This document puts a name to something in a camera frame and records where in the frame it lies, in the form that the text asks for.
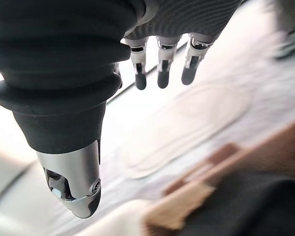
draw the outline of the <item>black fingertip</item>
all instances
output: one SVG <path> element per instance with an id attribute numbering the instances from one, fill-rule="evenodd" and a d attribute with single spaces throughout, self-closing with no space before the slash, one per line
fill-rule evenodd
<path id="1" fill-rule="evenodd" d="M 168 71 L 160 71 L 158 72 L 157 84 L 161 89 L 167 87 L 169 82 L 169 72 Z"/>
<path id="2" fill-rule="evenodd" d="M 147 78 L 145 74 L 136 75 L 136 86 L 139 90 L 144 90 L 147 86 Z"/>
<path id="3" fill-rule="evenodd" d="M 189 85 L 193 82 L 196 76 L 197 69 L 194 67 L 186 68 L 184 67 L 181 81 L 184 85 Z"/>

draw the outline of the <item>beige shoe insole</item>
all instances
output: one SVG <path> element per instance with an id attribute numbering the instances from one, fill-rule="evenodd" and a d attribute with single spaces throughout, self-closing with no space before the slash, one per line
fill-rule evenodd
<path id="1" fill-rule="evenodd" d="M 225 85 L 197 86 L 133 130 L 121 145 L 132 178 L 148 176 L 239 118 L 250 96 Z"/>

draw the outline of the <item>silver metal joint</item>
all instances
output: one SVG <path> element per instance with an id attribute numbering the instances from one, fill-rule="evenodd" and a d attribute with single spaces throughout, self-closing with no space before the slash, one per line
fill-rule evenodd
<path id="1" fill-rule="evenodd" d="M 37 152 L 50 191 L 80 218 L 96 211 L 100 196 L 99 147 L 96 140 L 80 150 L 47 154 Z"/>

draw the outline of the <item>screw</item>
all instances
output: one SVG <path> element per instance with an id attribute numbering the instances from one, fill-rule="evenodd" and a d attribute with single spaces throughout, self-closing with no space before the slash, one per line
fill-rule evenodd
<path id="1" fill-rule="evenodd" d="M 99 187 L 100 187 L 100 180 L 97 181 L 97 182 L 93 185 L 92 192 L 93 192 L 93 193 L 96 193 L 96 192 L 98 191 Z"/>

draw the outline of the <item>robotic hand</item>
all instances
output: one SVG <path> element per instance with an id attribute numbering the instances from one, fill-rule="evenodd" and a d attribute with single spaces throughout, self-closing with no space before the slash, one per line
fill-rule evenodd
<path id="1" fill-rule="evenodd" d="M 121 84 L 116 62 L 131 56 L 144 89 L 147 39 L 156 35 L 165 88 L 177 43 L 189 33 L 182 82 L 190 84 L 240 2 L 0 1 L 0 105 L 37 151 L 51 192 L 76 216 L 90 217 L 100 201 L 102 120 Z"/>

